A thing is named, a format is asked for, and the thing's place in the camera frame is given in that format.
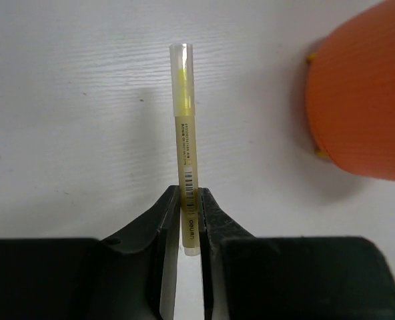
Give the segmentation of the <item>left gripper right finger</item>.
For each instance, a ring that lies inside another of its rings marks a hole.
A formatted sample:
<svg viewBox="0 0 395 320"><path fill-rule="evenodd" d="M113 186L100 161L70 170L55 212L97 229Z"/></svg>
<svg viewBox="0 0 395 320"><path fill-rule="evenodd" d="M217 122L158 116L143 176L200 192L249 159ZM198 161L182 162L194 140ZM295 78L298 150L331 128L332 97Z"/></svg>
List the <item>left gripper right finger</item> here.
<svg viewBox="0 0 395 320"><path fill-rule="evenodd" d="M226 247L254 236L218 205L208 188L197 196L205 319L229 319Z"/></svg>

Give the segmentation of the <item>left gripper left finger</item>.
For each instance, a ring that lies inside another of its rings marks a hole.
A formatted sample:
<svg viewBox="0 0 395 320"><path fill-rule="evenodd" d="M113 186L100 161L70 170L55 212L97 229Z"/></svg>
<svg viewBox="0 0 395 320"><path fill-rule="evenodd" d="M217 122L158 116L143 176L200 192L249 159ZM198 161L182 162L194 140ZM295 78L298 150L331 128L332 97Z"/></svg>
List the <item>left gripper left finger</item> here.
<svg viewBox="0 0 395 320"><path fill-rule="evenodd" d="M100 319L173 319L179 251L179 187L103 240Z"/></svg>

